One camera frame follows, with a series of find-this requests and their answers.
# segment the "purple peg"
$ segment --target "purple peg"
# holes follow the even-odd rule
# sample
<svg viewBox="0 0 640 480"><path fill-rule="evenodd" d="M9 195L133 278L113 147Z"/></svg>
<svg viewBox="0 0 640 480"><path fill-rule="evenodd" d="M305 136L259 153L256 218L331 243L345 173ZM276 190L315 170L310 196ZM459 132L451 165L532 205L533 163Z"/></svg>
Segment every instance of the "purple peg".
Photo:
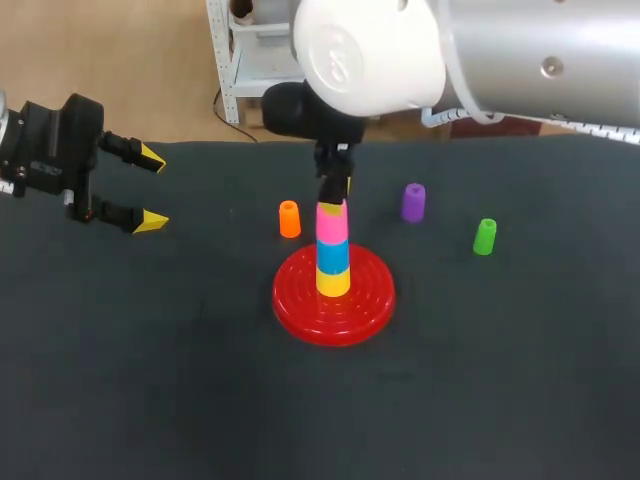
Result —
<svg viewBox="0 0 640 480"><path fill-rule="evenodd" d="M404 189L402 199L402 218L406 222L418 223L424 217L424 207L427 203L427 189L419 183L410 183Z"/></svg>

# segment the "blue ring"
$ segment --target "blue ring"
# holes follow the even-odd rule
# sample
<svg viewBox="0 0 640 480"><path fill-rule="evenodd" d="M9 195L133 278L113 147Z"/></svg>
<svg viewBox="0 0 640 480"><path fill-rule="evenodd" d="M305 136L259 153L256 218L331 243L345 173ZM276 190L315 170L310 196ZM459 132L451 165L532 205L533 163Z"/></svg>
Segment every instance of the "blue ring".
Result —
<svg viewBox="0 0 640 480"><path fill-rule="evenodd" d="M326 275L339 275L349 268L349 240L338 245L328 245L321 241L317 245L318 269Z"/></svg>

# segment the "red circular base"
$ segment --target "red circular base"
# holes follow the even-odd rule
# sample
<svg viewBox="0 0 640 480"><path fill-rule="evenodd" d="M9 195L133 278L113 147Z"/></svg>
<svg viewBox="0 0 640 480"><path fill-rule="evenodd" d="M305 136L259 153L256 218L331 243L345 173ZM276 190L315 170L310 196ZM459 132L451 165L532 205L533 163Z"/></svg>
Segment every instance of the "red circular base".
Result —
<svg viewBox="0 0 640 480"><path fill-rule="evenodd" d="M316 289L316 247L301 248L282 264L273 282L273 308L296 337L316 345L343 347L363 342L391 319L396 292L391 272L369 250L349 249L351 289L338 298Z"/></svg>

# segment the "orange cup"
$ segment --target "orange cup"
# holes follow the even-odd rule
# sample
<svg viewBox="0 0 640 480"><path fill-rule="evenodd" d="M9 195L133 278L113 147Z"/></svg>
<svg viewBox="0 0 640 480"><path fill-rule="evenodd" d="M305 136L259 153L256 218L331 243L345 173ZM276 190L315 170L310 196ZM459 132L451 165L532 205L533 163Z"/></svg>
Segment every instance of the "orange cup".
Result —
<svg viewBox="0 0 640 480"><path fill-rule="evenodd" d="M296 238L300 235L300 211L293 200L285 200L280 204L280 235L284 238Z"/></svg>

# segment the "pink ring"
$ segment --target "pink ring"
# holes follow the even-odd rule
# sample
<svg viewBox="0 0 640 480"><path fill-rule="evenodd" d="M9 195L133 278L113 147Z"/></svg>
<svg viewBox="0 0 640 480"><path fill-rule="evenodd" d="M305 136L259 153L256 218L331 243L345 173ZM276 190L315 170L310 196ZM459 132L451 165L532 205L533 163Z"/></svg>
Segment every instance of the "pink ring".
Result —
<svg viewBox="0 0 640 480"><path fill-rule="evenodd" d="M320 205L316 208L316 239L326 245L339 245L349 239L347 203L341 207L341 215L331 215Z"/></svg>

